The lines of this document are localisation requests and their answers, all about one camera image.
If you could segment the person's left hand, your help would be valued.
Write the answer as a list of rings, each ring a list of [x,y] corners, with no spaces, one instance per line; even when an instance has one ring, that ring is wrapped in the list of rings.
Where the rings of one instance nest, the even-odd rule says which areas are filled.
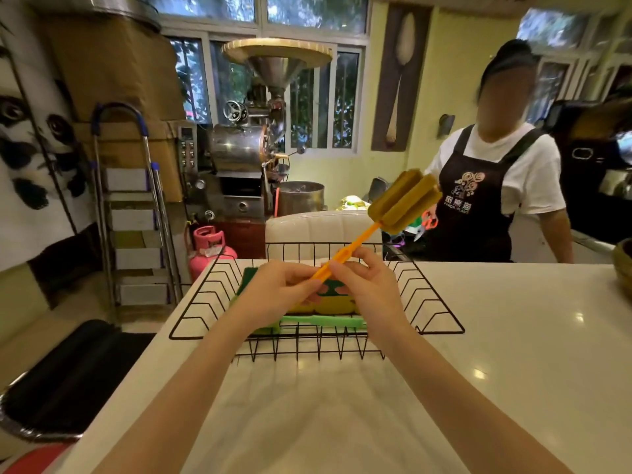
[[[291,298],[290,286],[312,278],[318,269],[302,263],[273,260],[260,266],[228,313],[251,331],[279,321],[291,308],[312,298]]]

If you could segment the yellow sponge bottle brush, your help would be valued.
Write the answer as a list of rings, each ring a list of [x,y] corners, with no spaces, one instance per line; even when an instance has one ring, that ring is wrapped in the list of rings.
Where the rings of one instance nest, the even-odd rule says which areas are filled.
[[[432,174],[423,174],[420,169],[402,172],[390,187],[372,203],[367,214],[370,225],[350,245],[341,248],[333,260],[347,262],[355,250],[366,242],[377,230],[391,235],[403,231],[441,198],[437,179]]]

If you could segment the person's right forearm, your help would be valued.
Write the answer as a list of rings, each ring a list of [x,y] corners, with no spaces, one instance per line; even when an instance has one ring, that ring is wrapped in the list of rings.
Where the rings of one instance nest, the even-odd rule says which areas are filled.
[[[470,474],[573,474],[406,322],[368,326]]]

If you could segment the white padded chair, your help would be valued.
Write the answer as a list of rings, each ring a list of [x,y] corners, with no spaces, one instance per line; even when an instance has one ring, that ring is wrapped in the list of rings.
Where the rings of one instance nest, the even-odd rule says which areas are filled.
[[[320,265],[350,245],[372,225],[365,210],[320,211],[269,219],[267,260]]]

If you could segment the steel bucket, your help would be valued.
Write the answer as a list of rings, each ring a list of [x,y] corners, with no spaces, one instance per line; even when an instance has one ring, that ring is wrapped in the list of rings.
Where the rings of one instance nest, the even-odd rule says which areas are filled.
[[[326,210],[323,184],[311,181],[286,181],[279,184],[275,217]]]

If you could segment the pink gas cylinder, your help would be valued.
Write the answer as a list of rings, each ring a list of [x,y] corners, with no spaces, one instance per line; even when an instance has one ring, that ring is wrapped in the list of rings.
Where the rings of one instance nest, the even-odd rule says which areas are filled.
[[[238,259],[236,251],[227,245],[225,233],[214,225],[194,228],[192,244],[188,244],[188,268],[192,282],[196,281],[209,264],[218,259]]]

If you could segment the black apron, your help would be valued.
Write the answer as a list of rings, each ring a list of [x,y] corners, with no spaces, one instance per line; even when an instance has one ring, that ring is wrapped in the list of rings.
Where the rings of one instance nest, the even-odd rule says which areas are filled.
[[[544,135],[534,128],[522,136],[500,161],[464,154],[474,125],[464,128],[442,168],[437,226],[422,236],[424,257],[431,262],[511,261],[510,226],[514,215],[501,209],[502,182],[514,163]]]

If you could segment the steel coffee roaster machine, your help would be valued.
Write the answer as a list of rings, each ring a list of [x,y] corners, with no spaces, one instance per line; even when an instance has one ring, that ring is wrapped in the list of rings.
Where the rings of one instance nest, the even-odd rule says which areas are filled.
[[[243,101],[226,101],[225,124],[195,127],[194,147],[179,155],[186,212],[199,224],[264,223],[274,211],[277,165],[288,159],[278,149],[286,89],[303,69],[331,62],[332,51],[300,39],[248,38],[224,43],[221,54],[251,72],[250,88]]]

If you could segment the metal step ladder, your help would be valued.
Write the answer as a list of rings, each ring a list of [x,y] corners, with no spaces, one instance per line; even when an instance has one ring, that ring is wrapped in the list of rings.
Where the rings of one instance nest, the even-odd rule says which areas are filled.
[[[126,147],[126,163],[107,160],[107,142],[130,143],[107,126],[114,111],[131,114],[139,148]],[[98,103],[90,120],[91,175],[95,188],[102,268],[109,302],[119,308],[178,304],[183,296],[161,179],[161,164],[150,150],[148,124],[123,102]]]

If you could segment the black round stool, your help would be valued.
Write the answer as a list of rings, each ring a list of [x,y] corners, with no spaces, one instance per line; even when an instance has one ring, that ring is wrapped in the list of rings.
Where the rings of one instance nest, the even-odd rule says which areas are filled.
[[[78,442],[154,337],[83,322],[0,393],[0,430],[35,444]]]

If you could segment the black espresso machine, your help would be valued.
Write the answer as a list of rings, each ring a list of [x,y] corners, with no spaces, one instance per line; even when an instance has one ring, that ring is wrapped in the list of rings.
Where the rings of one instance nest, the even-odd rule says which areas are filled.
[[[561,154],[571,228],[611,245],[632,238],[632,96],[558,100],[543,128]]]

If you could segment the orange handled scissors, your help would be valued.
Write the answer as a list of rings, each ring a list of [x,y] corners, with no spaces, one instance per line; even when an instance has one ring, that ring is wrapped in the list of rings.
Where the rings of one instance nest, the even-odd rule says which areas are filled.
[[[438,224],[438,219],[433,209],[425,211],[420,217],[420,220],[421,222],[417,228],[414,241],[418,241],[426,231],[436,228]]]

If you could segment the spoon wall picture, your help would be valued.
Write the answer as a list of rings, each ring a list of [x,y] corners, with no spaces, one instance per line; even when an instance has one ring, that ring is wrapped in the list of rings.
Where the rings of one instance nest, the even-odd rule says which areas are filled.
[[[371,142],[373,151],[406,151],[422,77],[432,8],[388,5]]]

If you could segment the window frame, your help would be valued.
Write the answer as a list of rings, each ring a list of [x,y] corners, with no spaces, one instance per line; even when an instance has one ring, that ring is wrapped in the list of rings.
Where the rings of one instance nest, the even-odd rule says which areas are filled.
[[[266,124],[279,153],[358,151],[371,0],[145,0],[176,52],[185,118]]]

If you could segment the panda wall picture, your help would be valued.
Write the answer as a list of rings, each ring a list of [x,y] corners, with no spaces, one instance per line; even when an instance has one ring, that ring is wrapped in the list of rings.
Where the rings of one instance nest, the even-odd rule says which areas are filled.
[[[69,104],[28,25],[0,22],[0,272],[94,222]]]

